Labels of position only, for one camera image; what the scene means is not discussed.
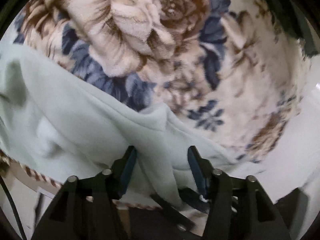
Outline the floral plush blanket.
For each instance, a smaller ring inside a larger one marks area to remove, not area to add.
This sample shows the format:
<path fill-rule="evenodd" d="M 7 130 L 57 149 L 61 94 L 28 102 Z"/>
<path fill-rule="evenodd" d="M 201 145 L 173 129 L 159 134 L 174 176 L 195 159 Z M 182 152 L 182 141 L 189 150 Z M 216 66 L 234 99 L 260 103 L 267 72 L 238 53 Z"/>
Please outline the floral plush blanket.
<path fill-rule="evenodd" d="M 135 111 L 157 103 L 261 162 L 298 114 L 308 24 L 290 0 L 29 0 L 15 42 Z"/>

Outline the pale mint green pants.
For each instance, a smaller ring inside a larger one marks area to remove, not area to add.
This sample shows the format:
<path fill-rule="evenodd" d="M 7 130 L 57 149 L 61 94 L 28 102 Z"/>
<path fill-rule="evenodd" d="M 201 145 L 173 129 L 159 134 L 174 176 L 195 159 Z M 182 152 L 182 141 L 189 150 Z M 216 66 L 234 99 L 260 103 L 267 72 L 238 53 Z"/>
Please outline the pale mint green pants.
<path fill-rule="evenodd" d="M 196 135 L 165 104 L 138 113 L 70 74 L 35 50 L 1 43 L 1 150 L 64 182 L 95 176 L 135 146 L 137 162 L 122 201 L 152 205 L 153 193 L 174 206 L 195 188 L 190 146 L 221 169 L 225 150 Z"/>

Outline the striped brown white bedsheet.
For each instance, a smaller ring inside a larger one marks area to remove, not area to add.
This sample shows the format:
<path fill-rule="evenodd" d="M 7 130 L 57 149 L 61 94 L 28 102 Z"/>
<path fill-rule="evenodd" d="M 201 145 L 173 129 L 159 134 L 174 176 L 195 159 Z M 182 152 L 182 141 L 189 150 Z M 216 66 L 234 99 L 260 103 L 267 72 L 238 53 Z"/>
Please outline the striped brown white bedsheet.
<path fill-rule="evenodd" d="M 53 180 L 52 178 L 40 174 L 33 169 L 30 169 L 28 166 L 20 164 L 8 157 L 3 151 L 1 151 L 1 164 L 7 165 L 8 168 L 15 168 L 19 178 L 25 180 L 25 184 L 28 187 L 31 187 L 33 184 L 37 184 L 41 188 L 48 187 L 51 193 L 56 194 L 59 189 L 61 189 L 62 184 L 58 181 Z M 127 203 L 121 200 L 113 200 L 113 203 L 117 206 L 118 209 L 123 209 L 126 207 L 144 209 L 144 210 L 155 210 L 161 208 L 158 204 L 152 201 L 151 205 L 143 205 L 138 203 Z"/>

